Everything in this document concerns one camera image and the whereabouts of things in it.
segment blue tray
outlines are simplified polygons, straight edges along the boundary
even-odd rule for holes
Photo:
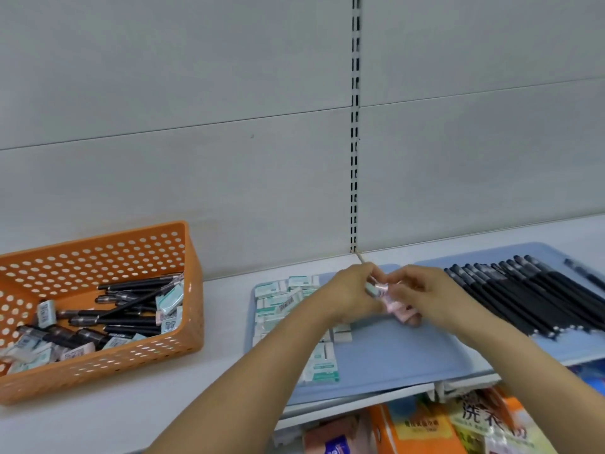
[[[513,255],[526,254],[531,254],[605,297],[605,292],[563,264],[568,255],[538,242],[461,253],[420,261],[418,264],[436,267],[466,263],[491,264],[510,259]],[[399,265],[381,266],[385,272],[391,272],[398,267]],[[325,284],[333,275],[334,273],[321,274],[320,283]],[[255,309],[256,301],[252,290],[246,351],[252,348]],[[424,321],[421,327],[413,329],[401,325],[392,317],[374,317],[354,323],[352,330],[352,343],[335,344],[341,381],[336,384],[298,385],[292,393],[289,405],[461,378],[473,373],[471,361],[462,345],[427,321]],[[605,353],[605,333],[600,331],[591,334],[570,331],[561,335],[557,342],[541,337],[535,341],[559,361],[580,360],[583,357]]]
[[[550,247],[541,242],[529,242],[525,244],[510,245],[506,247],[492,248],[480,252],[460,253],[450,257],[437,259],[428,259],[420,261],[418,264],[423,266],[450,267],[458,264],[460,266],[466,263],[483,263],[491,264],[498,263],[503,259],[511,259],[514,255],[532,255],[542,262],[546,263],[556,271],[568,276],[588,290],[593,291],[601,297],[605,298],[605,292],[584,277],[577,274],[574,270],[563,264],[566,258],[571,258],[559,250]],[[594,274],[599,275],[599,272],[591,269]],[[559,361],[580,360],[583,357],[590,357],[605,353],[605,333],[602,331],[593,331],[587,334],[580,331],[569,331],[559,336],[557,341],[548,340],[541,336],[535,339],[535,342],[546,352],[552,355]]]
[[[398,267],[381,266],[385,272]],[[334,274],[321,274],[320,283],[325,284]],[[255,310],[252,290],[246,351],[252,348]],[[412,329],[391,316],[380,316],[353,323],[352,333],[352,343],[334,345],[340,382],[297,385],[289,405],[458,378],[471,372],[462,346],[452,336],[428,323]]]

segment basket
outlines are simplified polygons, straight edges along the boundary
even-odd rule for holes
[[[198,351],[204,337],[202,272],[185,221],[0,256],[0,347],[17,340],[16,328],[35,319],[42,299],[55,300],[57,309],[98,309],[99,284],[183,270],[183,320],[176,330],[10,375],[0,363],[0,404]],[[58,323],[73,329],[67,320]]]

